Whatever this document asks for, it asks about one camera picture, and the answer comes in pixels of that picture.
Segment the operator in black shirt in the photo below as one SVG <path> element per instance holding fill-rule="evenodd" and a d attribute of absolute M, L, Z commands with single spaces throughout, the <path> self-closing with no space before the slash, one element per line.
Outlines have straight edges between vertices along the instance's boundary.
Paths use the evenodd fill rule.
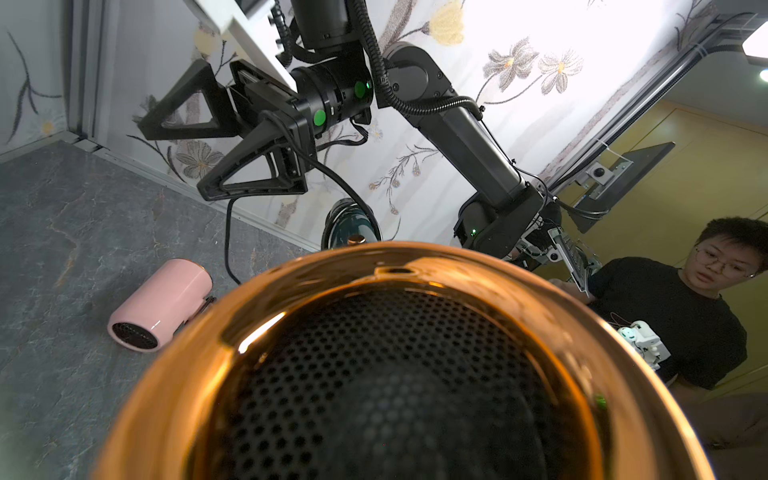
<path fill-rule="evenodd" d="M 624 257 L 593 274 L 586 292 L 553 282 L 608 322 L 643 321 L 655 332 L 670 353 L 657 374 L 720 479 L 767 476 L 767 396 L 705 398 L 748 357 L 747 332 L 722 293 L 766 270 L 766 222 L 728 217 L 706 225 L 680 268 Z"/>

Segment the pink hair dryer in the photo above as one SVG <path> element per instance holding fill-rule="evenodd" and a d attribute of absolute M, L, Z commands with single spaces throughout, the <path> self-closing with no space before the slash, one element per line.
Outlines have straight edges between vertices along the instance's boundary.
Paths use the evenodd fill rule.
<path fill-rule="evenodd" d="M 213 280 L 186 259 L 166 261 L 110 316 L 108 334 L 138 352 L 155 352 L 211 303 Z"/>

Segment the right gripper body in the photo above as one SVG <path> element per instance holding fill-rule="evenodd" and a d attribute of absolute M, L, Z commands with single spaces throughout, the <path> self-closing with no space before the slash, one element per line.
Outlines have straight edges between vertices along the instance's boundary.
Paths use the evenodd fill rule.
<path fill-rule="evenodd" d="M 229 88 L 243 130 L 227 161 L 229 195 L 300 195 L 308 191 L 307 161 L 315 156 L 315 133 L 300 99 L 244 60 L 230 64 Z M 253 161 L 263 159 L 269 176 L 236 181 Z"/>

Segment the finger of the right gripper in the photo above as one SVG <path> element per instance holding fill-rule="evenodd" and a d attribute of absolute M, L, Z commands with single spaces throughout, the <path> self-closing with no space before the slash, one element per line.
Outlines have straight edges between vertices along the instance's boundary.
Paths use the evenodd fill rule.
<path fill-rule="evenodd" d="M 138 122 L 146 140 L 230 138 L 240 134 L 227 89 L 212 66 L 195 60 L 171 90 Z"/>
<path fill-rule="evenodd" d="M 309 126 L 283 113 L 263 113 L 258 125 L 197 184 L 207 201 L 307 192 Z"/>

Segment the dark green hair dryer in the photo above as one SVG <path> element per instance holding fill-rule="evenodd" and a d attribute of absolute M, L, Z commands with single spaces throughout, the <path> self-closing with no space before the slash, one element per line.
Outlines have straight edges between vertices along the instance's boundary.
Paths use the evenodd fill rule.
<path fill-rule="evenodd" d="M 178 329 L 96 479 L 709 479 L 631 346 L 540 277 L 377 242 L 262 273 Z"/>

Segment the black monitor on stand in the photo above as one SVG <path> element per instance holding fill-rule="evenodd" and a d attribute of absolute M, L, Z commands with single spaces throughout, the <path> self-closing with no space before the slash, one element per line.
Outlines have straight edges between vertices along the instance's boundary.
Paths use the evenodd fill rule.
<path fill-rule="evenodd" d="M 567 210 L 578 231 L 587 233 L 674 148 L 666 142 L 621 154 L 610 167 L 593 163 L 586 173 L 593 184 Z"/>

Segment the white teleoperation controller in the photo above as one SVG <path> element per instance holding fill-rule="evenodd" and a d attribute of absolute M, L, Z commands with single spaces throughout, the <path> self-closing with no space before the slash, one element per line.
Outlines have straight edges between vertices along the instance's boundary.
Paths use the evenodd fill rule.
<path fill-rule="evenodd" d="M 671 356 L 661 338 L 644 321 L 620 327 L 617 332 L 654 371 L 658 371 L 661 363 Z"/>

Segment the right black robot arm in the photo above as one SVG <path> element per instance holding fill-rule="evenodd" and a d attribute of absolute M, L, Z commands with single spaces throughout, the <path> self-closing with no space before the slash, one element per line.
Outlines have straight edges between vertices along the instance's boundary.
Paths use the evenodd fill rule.
<path fill-rule="evenodd" d="M 545 187 L 515 167 L 482 108 L 455 92 L 425 50 L 380 48 L 364 2 L 296 1 L 291 19 L 276 1 L 189 7 L 245 58 L 233 62 L 230 86 L 208 62 L 194 62 L 138 127 L 148 140 L 237 139 L 198 182 L 204 199 L 304 194 L 309 171 L 330 173 L 319 154 L 331 127 L 364 131 L 374 108 L 391 108 L 473 186 L 453 229 L 463 247 L 505 260 L 552 251 L 559 229 L 543 215 Z"/>

